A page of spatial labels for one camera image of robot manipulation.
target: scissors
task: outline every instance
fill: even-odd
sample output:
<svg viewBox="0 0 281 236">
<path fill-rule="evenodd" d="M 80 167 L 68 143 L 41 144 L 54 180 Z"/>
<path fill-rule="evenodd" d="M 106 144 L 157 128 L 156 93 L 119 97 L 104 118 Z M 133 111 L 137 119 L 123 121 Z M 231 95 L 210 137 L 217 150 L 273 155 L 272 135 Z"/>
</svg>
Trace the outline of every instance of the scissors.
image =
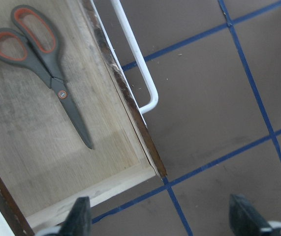
<svg viewBox="0 0 281 236">
<path fill-rule="evenodd" d="M 37 39 L 34 32 L 23 23 L 23 17 L 31 14 L 36 17 L 47 29 L 53 40 L 53 46 L 46 49 Z M 0 29 L 0 41 L 3 38 L 14 38 L 23 49 L 23 56 L 13 58 L 0 50 L 0 60 L 33 71 L 49 89 L 52 89 L 62 103 L 72 124 L 87 147 L 93 148 L 88 131 L 79 114 L 75 103 L 72 101 L 58 62 L 60 42 L 52 23 L 38 10 L 28 5 L 19 5 L 11 11 L 11 20 L 24 34 L 10 28 Z"/>
</svg>

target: gray scissor handle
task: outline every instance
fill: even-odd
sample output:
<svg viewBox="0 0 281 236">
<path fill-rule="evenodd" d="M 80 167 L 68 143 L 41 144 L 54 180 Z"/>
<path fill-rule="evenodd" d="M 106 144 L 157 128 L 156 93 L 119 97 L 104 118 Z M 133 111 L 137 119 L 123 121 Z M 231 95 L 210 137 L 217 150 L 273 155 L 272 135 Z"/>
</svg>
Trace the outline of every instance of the gray scissor handle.
<svg viewBox="0 0 281 236">
<path fill-rule="evenodd" d="M 3 53 L 0 49 L 0 60 L 12 65 L 25 67 L 33 71 L 41 78 L 41 80 L 46 84 L 47 87 L 51 88 L 51 75 L 48 73 L 46 68 L 42 65 L 36 54 L 28 45 L 27 38 L 13 29 L 1 28 L 0 41 L 6 37 L 11 37 L 18 41 L 23 49 L 23 56 L 21 58 L 13 58 Z"/>
<path fill-rule="evenodd" d="M 23 17 L 25 15 L 33 15 L 36 17 L 43 26 L 48 30 L 52 40 L 53 46 L 52 48 L 46 50 L 41 45 L 40 41 L 36 38 L 36 35 L 28 26 L 23 23 Z M 58 54 L 60 51 L 60 41 L 58 37 L 58 32 L 55 29 L 54 25 L 51 21 L 43 15 L 41 12 L 36 10 L 35 8 L 28 5 L 19 5 L 12 9 L 11 11 L 11 20 L 22 31 L 22 33 L 26 36 L 30 44 L 32 45 L 35 53 L 39 58 L 42 59 L 46 68 L 49 70 L 52 77 L 57 77 L 62 79 L 62 73 L 58 64 Z"/>
</svg>

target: tile floor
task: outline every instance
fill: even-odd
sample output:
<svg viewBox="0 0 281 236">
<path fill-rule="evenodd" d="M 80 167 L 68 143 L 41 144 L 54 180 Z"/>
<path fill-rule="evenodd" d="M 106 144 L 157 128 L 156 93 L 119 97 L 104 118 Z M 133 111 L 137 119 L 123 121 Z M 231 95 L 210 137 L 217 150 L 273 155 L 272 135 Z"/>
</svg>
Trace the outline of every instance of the tile floor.
<svg viewBox="0 0 281 236">
<path fill-rule="evenodd" d="M 94 2 L 144 105 L 111 3 Z M 159 93 L 144 118 L 168 177 L 93 207 L 92 235 L 233 235 L 231 193 L 281 221 L 281 0 L 121 2 Z"/>
</svg>

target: red scissor handle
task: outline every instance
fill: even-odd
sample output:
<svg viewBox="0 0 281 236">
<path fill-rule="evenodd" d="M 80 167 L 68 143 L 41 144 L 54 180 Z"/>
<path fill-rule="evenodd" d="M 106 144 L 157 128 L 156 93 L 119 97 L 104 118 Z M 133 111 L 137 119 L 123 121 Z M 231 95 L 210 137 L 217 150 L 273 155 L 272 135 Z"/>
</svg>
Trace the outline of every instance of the red scissor handle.
<svg viewBox="0 0 281 236">
<path fill-rule="evenodd" d="M 53 46 L 49 50 L 45 50 L 41 43 L 38 41 L 36 34 L 23 23 L 23 17 L 26 14 L 31 14 L 39 20 L 44 27 L 48 30 L 49 35 L 53 40 Z M 19 5 L 12 9 L 11 11 L 11 20 L 12 22 L 22 31 L 26 36 L 32 49 L 36 52 L 37 56 L 41 58 L 41 61 L 44 63 L 45 67 L 49 70 L 50 74 L 53 77 L 62 79 L 62 73 L 58 64 L 58 53 L 60 49 L 60 41 L 58 37 L 58 32 L 55 29 L 51 21 L 41 12 L 35 8 L 28 5 Z"/>
<path fill-rule="evenodd" d="M 20 35 L 18 32 L 14 31 L 12 29 L 9 29 L 9 28 L 0 29 L 0 41 L 4 38 L 7 38 L 7 37 L 12 37 L 12 38 L 14 38 L 15 40 L 18 41 L 21 48 L 23 49 L 23 56 L 21 58 L 13 58 L 13 57 L 3 53 L 0 49 L 1 59 L 8 62 L 8 63 L 13 63 L 13 61 L 16 61 L 17 63 L 20 63 L 20 62 L 24 61 L 28 56 L 28 51 L 26 49 L 25 42 L 23 42 L 23 40 L 24 40 L 23 35 Z"/>
<path fill-rule="evenodd" d="M 28 28 L 27 25 L 23 23 L 23 17 L 27 14 L 33 15 L 36 17 L 43 25 L 44 27 L 48 30 L 50 36 L 52 37 L 53 40 L 53 46 L 49 50 L 45 50 L 39 40 L 36 38 L 34 33 Z M 43 53 L 51 53 L 55 50 L 56 48 L 56 41 L 57 38 L 55 34 L 53 33 L 52 27 L 49 26 L 49 21 L 45 19 L 45 16 L 41 15 L 41 13 L 35 9 L 32 9 L 30 6 L 25 6 L 25 5 L 20 5 L 15 7 L 12 10 L 12 17 L 13 17 L 13 22 L 15 25 L 23 32 L 25 35 L 30 37 L 36 46 L 43 52 Z"/>
</svg>

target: wooden drawer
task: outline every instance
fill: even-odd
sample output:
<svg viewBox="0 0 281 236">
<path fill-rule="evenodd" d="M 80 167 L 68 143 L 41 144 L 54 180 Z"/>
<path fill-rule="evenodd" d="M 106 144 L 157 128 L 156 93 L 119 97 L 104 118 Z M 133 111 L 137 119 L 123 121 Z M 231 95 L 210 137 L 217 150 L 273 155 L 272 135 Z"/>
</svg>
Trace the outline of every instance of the wooden drawer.
<svg viewBox="0 0 281 236">
<path fill-rule="evenodd" d="M 15 6 L 46 15 L 62 40 L 60 64 L 90 132 L 88 149 L 53 91 L 0 61 L 0 177 L 35 230 L 60 223 L 79 196 L 94 206 L 165 169 L 89 1 L 0 0 L 0 28 Z"/>
</svg>

